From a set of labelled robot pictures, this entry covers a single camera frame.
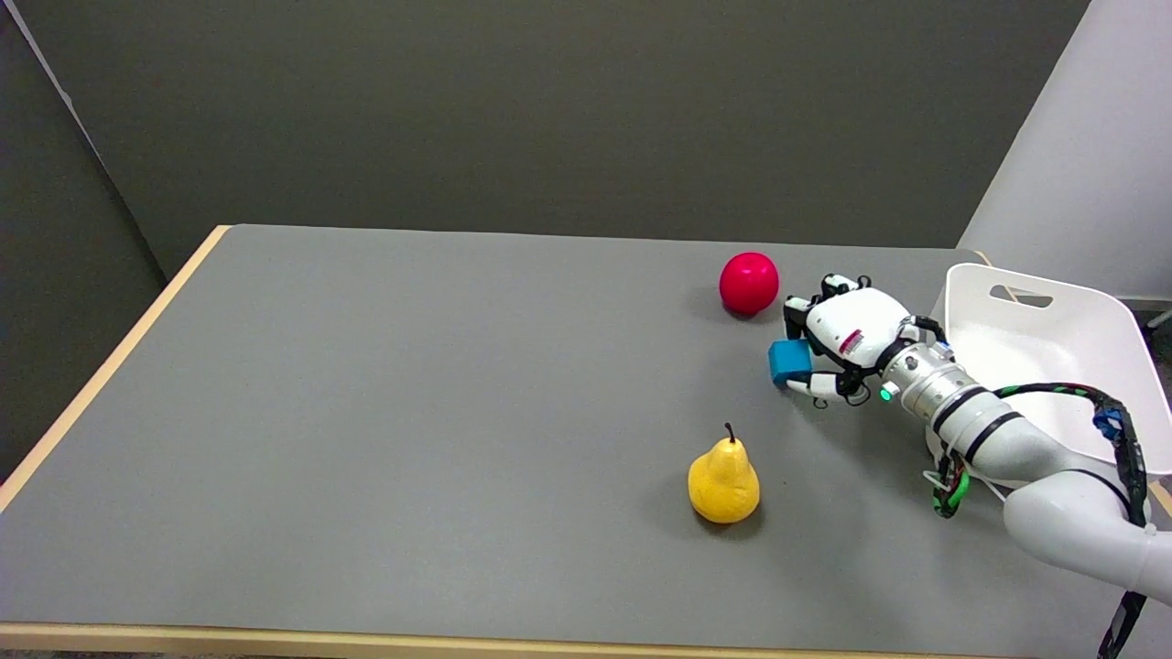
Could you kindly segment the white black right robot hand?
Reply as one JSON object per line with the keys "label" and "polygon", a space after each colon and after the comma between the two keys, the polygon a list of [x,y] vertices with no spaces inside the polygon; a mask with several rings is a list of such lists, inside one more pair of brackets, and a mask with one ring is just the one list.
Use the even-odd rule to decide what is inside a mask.
{"label": "white black right robot hand", "polygon": [[766,351],[770,379],[815,400],[863,405],[875,376],[912,344],[946,344],[940,322],[914,315],[868,276],[827,274],[819,295],[788,295],[782,305],[786,337]]}

